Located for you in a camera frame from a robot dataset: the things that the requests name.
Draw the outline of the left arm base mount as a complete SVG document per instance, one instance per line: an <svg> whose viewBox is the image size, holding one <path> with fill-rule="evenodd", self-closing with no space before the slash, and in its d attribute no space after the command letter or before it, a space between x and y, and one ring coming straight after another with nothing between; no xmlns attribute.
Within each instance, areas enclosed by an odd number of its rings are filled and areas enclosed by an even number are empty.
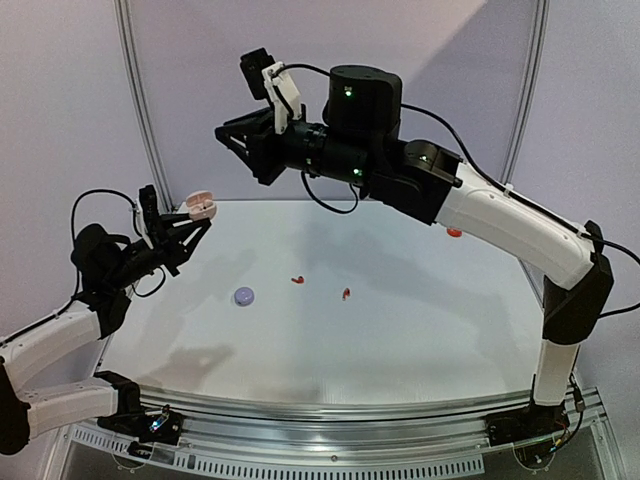
<svg viewBox="0 0 640 480"><path fill-rule="evenodd" d="M100 428L136 438L139 443L161 443L177 446L185 416L169 404L161 409L137 410L98 417Z"/></svg>

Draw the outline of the front aluminium rail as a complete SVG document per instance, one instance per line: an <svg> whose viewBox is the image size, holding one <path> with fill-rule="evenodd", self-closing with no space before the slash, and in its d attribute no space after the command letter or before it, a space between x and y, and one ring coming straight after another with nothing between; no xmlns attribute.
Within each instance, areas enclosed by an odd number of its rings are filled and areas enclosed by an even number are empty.
<svg viewBox="0 0 640 480"><path fill-rule="evenodd" d="M181 443L255 447L409 447L489 443L486 416L526 405L525 391L451 402L347 405L243 401L147 387L144 406L170 405L185 417Z"/></svg>

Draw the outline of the pink charging case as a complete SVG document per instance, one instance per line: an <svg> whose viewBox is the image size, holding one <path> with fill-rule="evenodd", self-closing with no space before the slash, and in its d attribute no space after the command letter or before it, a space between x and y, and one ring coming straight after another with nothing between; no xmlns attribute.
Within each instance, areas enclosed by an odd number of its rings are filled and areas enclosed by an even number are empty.
<svg viewBox="0 0 640 480"><path fill-rule="evenodd" d="M196 191L185 200L188 216L193 221L212 220L218 211L213 193L211 191Z"/></svg>

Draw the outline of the purple charging case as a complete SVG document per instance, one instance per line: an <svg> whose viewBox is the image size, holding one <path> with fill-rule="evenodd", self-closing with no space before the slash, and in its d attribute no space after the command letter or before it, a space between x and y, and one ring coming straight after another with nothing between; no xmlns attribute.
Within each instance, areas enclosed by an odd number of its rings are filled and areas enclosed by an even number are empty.
<svg viewBox="0 0 640 480"><path fill-rule="evenodd" d="M234 292L233 299L238 306L249 306L255 300L255 293L250 287L240 287Z"/></svg>

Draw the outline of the right aluminium frame post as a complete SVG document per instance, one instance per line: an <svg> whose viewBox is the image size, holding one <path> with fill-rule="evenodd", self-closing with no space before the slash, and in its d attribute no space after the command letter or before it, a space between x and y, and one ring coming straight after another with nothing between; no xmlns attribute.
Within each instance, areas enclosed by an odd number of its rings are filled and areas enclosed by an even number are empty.
<svg viewBox="0 0 640 480"><path fill-rule="evenodd" d="M534 2L534 12L519 87L516 115L509 134L506 155L499 175L499 180L504 184L510 184L512 182L533 106L544 50L549 8L550 2L548 0L538 0Z"/></svg>

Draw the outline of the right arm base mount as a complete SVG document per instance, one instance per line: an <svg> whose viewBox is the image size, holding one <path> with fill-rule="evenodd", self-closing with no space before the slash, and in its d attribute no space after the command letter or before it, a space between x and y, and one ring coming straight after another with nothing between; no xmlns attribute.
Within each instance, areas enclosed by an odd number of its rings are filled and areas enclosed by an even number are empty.
<svg viewBox="0 0 640 480"><path fill-rule="evenodd" d="M564 405L524 407L504 410L484 417L491 446L521 441L560 432L570 425Z"/></svg>

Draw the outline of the left aluminium frame post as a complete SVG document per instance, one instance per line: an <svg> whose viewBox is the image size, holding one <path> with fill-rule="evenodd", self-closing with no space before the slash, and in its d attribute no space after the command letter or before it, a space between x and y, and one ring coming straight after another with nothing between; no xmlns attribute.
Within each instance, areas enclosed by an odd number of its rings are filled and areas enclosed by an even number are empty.
<svg viewBox="0 0 640 480"><path fill-rule="evenodd" d="M128 79L142 145L154 185L158 191L161 207L165 212L169 212L175 208L175 205L166 170L157 144L147 101L136 48L131 2L126 0L115 0L113 5L115 9L116 25L119 32L125 72Z"/></svg>

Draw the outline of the aluminium frame post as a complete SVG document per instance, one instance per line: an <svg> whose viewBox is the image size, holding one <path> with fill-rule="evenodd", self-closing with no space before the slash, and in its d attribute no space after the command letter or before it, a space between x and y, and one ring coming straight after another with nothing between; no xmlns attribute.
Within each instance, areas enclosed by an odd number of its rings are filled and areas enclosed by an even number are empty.
<svg viewBox="0 0 640 480"><path fill-rule="evenodd" d="M534 2L534 12L519 87L516 115L509 134L506 155L499 175L499 180L504 184L510 184L512 182L533 106L544 50L549 8L550 2L548 0L538 0Z"/></svg>
<svg viewBox="0 0 640 480"><path fill-rule="evenodd" d="M166 170L157 144L147 101L136 48L131 2L126 0L115 0L113 5L115 9L116 25L119 32L125 72L128 79L142 145L154 185L158 191L161 207L165 212L169 212L175 208L175 205Z"/></svg>

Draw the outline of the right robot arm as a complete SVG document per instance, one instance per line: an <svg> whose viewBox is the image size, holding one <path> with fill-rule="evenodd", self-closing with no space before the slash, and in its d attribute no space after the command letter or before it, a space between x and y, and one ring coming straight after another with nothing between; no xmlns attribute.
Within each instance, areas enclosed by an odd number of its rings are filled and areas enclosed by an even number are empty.
<svg viewBox="0 0 640 480"><path fill-rule="evenodd" d="M543 273L539 360L531 403L516 422L527 436L552 424L579 348L614 284L599 226L571 223L519 195L482 172L466 150L402 140L402 81L393 73L333 67L318 123L307 121L288 65L247 67L243 73L253 97L267 107L225 122L214 135L260 184L272 184L289 168L341 181L361 198L468 233Z"/></svg>

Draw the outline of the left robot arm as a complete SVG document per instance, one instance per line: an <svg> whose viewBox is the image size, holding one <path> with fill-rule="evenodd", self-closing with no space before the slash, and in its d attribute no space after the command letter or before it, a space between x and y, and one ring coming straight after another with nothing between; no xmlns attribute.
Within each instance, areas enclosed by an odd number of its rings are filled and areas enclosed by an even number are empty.
<svg viewBox="0 0 640 480"><path fill-rule="evenodd" d="M145 222L147 235L136 242L97 223L83 228L71 255L82 289L69 309L2 340L2 454L14 455L44 432L90 418L141 443L178 444L183 415L169 407L150 413L141 405L139 385L115 372L41 392L25 389L49 365L114 334L124 323L133 286L158 268L177 276L211 226L209 216L189 214L149 213Z"/></svg>

